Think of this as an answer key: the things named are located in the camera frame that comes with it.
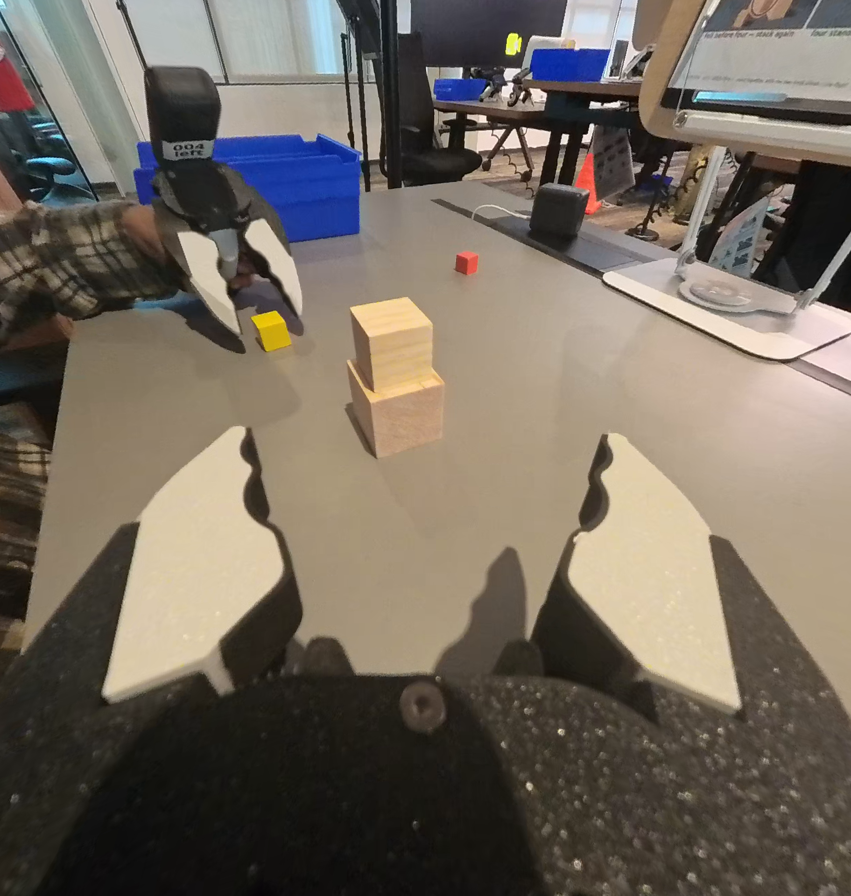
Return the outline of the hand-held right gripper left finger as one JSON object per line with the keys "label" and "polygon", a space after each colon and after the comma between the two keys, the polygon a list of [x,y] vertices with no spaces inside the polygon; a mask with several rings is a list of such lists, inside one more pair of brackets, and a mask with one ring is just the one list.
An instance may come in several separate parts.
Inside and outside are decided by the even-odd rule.
{"label": "hand-held right gripper left finger", "polygon": [[246,427],[224,431],[156,491],[137,521],[102,688],[108,703],[195,675],[232,693],[284,654],[303,609],[269,513]]}

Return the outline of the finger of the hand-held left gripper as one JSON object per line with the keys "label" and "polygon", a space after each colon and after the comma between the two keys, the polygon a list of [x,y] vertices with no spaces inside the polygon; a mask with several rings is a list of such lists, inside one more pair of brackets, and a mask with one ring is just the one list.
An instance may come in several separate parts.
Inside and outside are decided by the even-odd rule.
{"label": "finger of the hand-held left gripper", "polygon": [[303,310],[302,287],[294,258],[266,219],[251,220],[245,229],[245,245],[254,259],[258,274],[276,285],[286,305],[300,319]]}
{"label": "finger of the hand-held left gripper", "polygon": [[177,241],[192,291],[219,324],[240,338],[240,323],[229,294],[229,278],[220,269],[218,242],[193,230],[178,232]]}

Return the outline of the yellow wooden cube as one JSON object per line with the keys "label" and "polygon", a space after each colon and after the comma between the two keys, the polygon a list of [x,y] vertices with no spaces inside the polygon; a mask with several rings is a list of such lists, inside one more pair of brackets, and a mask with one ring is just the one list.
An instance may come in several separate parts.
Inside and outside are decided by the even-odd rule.
{"label": "yellow wooden cube", "polygon": [[273,310],[253,315],[251,321],[263,351],[278,351],[292,345],[293,338],[287,322],[278,311]]}

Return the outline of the medium wooden cube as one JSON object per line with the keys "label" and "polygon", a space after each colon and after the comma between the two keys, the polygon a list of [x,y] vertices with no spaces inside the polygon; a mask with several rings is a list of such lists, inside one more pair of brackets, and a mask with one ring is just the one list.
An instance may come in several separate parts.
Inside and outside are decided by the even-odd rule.
{"label": "medium wooden cube", "polygon": [[374,392],[388,392],[431,379],[433,327],[409,298],[350,308],[355,366]]}

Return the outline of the large wooden cube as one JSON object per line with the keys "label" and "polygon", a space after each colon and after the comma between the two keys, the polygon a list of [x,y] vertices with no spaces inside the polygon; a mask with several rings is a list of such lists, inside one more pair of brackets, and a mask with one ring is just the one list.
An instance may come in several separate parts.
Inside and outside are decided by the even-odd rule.
{"label": "large wooden cube", "polygon": [[445,383],[435,370],[377,392],[364,384],[354,360],[346,365],[352,418],[376,458],[442,438]]}

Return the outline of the black office chair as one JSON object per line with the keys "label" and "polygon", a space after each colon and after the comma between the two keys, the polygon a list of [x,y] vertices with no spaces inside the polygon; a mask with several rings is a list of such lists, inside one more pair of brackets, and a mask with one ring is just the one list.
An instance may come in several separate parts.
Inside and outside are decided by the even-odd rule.
{"label": "black office chair", "polygon": [[434,107],[421,36],[397,36],[400,171],[403,185],[420,186],[459,182],[480,168],[476,151],[438,144]]}

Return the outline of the black metal stand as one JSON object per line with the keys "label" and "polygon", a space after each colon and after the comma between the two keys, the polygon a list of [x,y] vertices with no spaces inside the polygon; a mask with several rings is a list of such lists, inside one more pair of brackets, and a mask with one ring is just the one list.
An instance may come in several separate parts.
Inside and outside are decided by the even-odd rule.
{"label": "black metal stand", "polygon": [[402,186],[400,126],[399,33],[396,1],[338,1],[345,28],[340,32],[347,137],[355,147],[352,113],[352,73],[356,78],[361,137],[361,171],[364,191],[372,189],[372,164],[367,129],[365,63],[373,67],[381,120],[378,156],[380,171],[388,188]]}

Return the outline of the person's plaid shirt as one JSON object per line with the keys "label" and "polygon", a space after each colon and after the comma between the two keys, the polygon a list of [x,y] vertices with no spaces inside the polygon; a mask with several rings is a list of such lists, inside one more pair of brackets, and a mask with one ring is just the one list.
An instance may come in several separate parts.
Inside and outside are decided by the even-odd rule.
{"label": "person's plaid shirt", "polygon": [[0,432],[0,616],[23,621],[50,469],[50,450]]}

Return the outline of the white tablet stand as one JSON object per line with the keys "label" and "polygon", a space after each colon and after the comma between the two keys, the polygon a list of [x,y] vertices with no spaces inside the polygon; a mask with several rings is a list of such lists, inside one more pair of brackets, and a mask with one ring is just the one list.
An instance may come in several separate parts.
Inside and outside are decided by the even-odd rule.
{"label": "white tablet stand", "polygon": [[851,335],[851,322],[820,305],[851,253],[851,230],[821,276],[796,293],[712,268],[700,261],[700,224],[725,159],[714,147],[676,262],[656,261],[603,275],[613,290],[632,297],[745,354],[790,362]]}

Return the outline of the black cube-shaped device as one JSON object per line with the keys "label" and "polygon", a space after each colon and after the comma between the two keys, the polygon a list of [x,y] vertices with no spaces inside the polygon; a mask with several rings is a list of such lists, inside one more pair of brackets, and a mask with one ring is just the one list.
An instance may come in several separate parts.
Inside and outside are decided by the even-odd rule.
{"label": "black cube-shaped device", "polygon": [[540,185],[529,218],[530,232],[540,237],[575,239],[589,200],[588,189],[556,183]]}

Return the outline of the small black toy robot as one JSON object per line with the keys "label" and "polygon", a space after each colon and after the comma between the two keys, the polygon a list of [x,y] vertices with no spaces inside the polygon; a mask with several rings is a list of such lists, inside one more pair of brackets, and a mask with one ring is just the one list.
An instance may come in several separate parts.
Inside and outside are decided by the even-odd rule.
{"label": "small black toy robot", "polygon": [[480,103],[493,102],[509,85],[511,88],[506,100],[508,107],[532,102],[531,88],[525,84],[532,74],[529,66],[515,72],[511,78],[506,77],[506,70],[500,66],[466,66],[463,68],[463,73],[464,77],[471,80],[485,81],[485,86],[478,97]]}

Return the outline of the black monitor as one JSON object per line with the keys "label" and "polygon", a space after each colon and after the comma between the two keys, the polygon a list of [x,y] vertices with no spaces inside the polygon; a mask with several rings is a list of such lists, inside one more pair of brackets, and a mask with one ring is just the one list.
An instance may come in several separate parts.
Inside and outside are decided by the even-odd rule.
{"label": "black monitor", "polygon": [[410,31],[431,68],[520,69],[533,36],[560,37],[566,1],[412,1]]}

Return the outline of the blue plastic crate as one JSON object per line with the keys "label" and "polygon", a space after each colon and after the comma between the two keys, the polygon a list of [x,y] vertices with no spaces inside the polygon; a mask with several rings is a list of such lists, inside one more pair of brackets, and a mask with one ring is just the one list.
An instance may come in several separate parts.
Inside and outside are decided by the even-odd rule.
{"label": "blue plastic crate", "polygon": [[531,76],[547,83],[598,83],[604,77],[610,54],[610,49],[535,49]]}

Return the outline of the printed leaflet card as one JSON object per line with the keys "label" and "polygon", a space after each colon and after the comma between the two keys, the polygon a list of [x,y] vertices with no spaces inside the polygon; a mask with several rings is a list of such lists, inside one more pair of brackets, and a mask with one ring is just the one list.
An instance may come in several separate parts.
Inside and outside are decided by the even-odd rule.
{"label": "printed leaflet card", "polygon": [[724,226],[708,261],[712,268],[744,279],[751,276],[768,206],[769,198],[763,196]]}

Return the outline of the tablet screen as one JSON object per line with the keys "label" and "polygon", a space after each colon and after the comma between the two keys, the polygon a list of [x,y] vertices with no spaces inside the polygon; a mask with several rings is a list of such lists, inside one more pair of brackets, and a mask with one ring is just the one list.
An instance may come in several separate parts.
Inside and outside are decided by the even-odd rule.
{"label": "tablet screen", "polygon": [[640,88],[645,129],[851,167],[851,1],[675,1]]}

